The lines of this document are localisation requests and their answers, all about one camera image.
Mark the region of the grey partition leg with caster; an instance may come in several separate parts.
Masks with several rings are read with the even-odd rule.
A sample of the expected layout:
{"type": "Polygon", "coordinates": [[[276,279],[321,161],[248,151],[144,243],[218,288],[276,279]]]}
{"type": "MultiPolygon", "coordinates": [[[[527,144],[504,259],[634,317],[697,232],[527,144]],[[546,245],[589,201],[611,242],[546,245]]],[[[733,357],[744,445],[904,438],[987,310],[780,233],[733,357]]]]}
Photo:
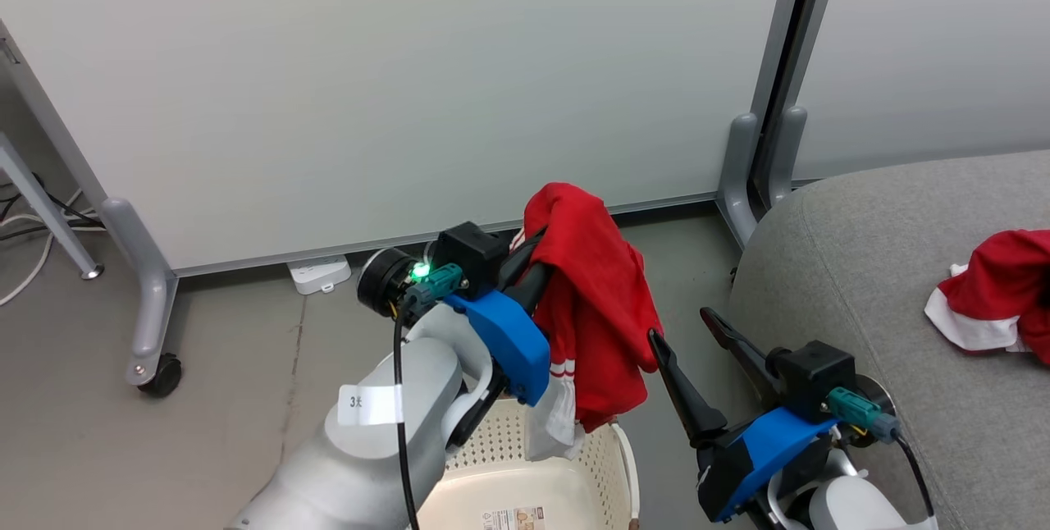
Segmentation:
{"type": "Polygon", "coordinates": [[[176,390],[183,377],[176,354],[164,348],[180,278],[162,256],[131,202],[105,199],[100,213],[117,247],[134,269],[139,287],[127,383],[148,398],[167,398],[176,390]]]}

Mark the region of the paper label in basket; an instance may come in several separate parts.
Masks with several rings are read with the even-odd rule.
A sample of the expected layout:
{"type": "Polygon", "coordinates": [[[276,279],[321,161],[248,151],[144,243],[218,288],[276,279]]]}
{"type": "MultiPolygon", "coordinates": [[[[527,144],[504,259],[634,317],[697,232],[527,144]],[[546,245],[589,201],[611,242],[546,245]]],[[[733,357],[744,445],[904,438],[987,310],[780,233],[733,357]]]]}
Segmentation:
{"type": "Polygon", "coordinates": [[[495,509],[482,514],[482,530],[546,530],[546,512],[541,507],[495,509]]]}

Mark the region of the red garment with white trim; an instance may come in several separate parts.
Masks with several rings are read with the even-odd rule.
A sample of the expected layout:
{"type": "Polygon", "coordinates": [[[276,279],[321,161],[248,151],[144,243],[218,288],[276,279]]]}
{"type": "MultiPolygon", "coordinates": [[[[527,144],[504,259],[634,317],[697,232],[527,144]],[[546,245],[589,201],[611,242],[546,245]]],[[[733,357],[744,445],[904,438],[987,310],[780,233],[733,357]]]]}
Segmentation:
{"type": "Polygon", "coordinates": [[[548,386],[528,415],[525,458],[575,459],[585,437],[645,402],[657,369],[649,335],[662,333],[640,252],[604,202],[549,183],[523,213],[514,245],[537,239],[532,266],[550,268],[533,320],[550,345],[548,386]]]}
{"type": "Polygon", "coordinates": [[[924,308],[967,354],[1028,352],[1050,367],[1050,230],[998,232],[951,264],[924,308]]]}

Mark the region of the white power strip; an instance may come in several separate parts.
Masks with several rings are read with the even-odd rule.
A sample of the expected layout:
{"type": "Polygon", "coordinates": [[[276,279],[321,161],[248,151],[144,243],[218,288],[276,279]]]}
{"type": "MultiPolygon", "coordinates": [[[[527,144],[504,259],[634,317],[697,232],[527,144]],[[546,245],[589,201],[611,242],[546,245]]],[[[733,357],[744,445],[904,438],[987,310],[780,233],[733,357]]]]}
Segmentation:
{"type": "Polygon", "coordinates": [[[335,287],[351,279],[352,268],[342,254],[323,258],[306,258],[288,262],[291,279],[301,295],[315,292],[329,294],[335,287]]]}

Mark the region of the narrow white partition panel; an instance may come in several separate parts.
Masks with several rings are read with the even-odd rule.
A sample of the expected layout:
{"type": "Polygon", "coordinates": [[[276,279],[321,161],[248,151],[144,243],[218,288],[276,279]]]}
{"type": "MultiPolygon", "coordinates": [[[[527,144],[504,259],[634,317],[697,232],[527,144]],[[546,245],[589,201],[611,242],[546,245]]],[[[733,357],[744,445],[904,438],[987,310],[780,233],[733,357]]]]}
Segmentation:
{"type": "Polygon", "coordinates": [[[792,177],[1050,148],[1050,0],[830,0],[792,177]]]}

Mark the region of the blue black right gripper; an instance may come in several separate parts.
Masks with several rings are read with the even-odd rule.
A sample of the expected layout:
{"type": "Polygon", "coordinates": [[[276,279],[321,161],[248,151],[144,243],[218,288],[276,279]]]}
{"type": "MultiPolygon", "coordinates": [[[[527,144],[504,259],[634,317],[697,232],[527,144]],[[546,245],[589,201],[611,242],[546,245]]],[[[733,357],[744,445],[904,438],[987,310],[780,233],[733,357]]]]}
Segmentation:
{"type": "MultiPolygon", "coordinates": [[[[764,408],[780,404],[780,385],[766,369],[766,353],[724,321],[712,308],[699,310],[701,320],[714,340],[736,359],[764,408]]],[[[664,388],[678,415],[690,446],[697,451],[699,482],[697,499],[708,520],[724,522],[764,492],[769,481],[791,460],[801,455],[819,436],[830,434],[836,418],[808,423],[788,408],[762,414],[749,425],[727,432],[724,415],[709,406],[678,366],[678,355],[655,328],[648,332],[664,388]]]]}

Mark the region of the beige perforated laundry basket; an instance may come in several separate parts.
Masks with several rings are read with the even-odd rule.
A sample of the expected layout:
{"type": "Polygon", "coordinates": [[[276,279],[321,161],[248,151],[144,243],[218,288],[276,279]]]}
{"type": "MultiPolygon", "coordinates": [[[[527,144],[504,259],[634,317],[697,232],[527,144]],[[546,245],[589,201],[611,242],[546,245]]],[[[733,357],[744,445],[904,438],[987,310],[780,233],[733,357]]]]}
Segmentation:
{"type": "Polygon", "coordinates": [[[546,530],[640,530],[640,482],[618,422],[586,436],[576,459],[525,458],[528,407],[497,400],[418,511],[420,530],[482,530],[495,509],[541,507],[546,530]]]}

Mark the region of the large white partition panel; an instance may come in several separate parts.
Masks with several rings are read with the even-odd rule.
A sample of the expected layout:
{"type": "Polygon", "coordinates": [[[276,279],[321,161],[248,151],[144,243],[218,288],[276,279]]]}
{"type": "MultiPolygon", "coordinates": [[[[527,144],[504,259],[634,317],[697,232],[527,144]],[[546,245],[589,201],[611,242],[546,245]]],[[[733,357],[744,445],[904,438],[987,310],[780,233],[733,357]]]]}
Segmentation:
{"type": "Polygon", "coordinates": [[[177,272],[719,186],[776,0],[0,0],[104,194],[177,272]]]}

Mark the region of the grey fabric sofa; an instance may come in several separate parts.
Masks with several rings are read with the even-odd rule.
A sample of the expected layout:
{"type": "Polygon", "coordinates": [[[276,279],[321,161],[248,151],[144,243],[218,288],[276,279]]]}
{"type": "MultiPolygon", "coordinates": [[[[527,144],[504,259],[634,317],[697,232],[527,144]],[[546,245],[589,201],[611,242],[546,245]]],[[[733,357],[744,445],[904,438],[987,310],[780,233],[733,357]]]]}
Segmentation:
{"type": "Polygon", "coordinates": [[[854,355],[892,398],[940,530],[1050,530],[1050,366],[964,354],[924,313],[950,264],[1008,230],[1050,230],[1050,151],[818,181],[757,225],[724,313],[764,349],[854,355]]]}

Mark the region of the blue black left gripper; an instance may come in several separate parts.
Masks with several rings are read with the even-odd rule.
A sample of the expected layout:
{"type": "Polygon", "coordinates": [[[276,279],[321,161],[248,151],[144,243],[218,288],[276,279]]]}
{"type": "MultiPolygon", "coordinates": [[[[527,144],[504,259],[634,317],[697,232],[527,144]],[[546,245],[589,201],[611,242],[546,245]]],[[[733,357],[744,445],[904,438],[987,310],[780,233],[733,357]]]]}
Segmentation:
{"type": "Polygon", "coordinates": [[[546,391],[550,365],[547,336],[532,318],[552,275],[550,266],[532,264],[546,231],[543,226],[532,237],[525,237],[525,228],[518,231],[496,287],[476,299],[457,294],[467,283],[458,266],[413,266],[413,306],[422,312],[413,338],[446,343],[463,372],[483,384],[501,369],[504,389],[529,406],[546,391]]]}

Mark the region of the grey metal table leg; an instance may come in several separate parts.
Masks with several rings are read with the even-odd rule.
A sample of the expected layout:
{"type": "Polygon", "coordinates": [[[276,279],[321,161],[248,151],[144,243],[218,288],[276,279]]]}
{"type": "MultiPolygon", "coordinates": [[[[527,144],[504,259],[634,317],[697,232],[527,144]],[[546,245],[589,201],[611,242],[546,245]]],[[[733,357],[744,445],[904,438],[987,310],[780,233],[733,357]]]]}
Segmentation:
{"type": "Polygon", "coordinates": [[[10,178],[12,185],[22,194],[22,197],[37,216],[48,228],[52,242],[59,243],[64,252],[81,271],[83,280],[93,280],[104,272],[104,267],[94,261],[85,247],[76,238],[76,234],[64,218],[60,206],[52,202],[45,188],[34,178],[29,165],[16,152],[10,139],[0,131],[0,170],[10,178]]]}

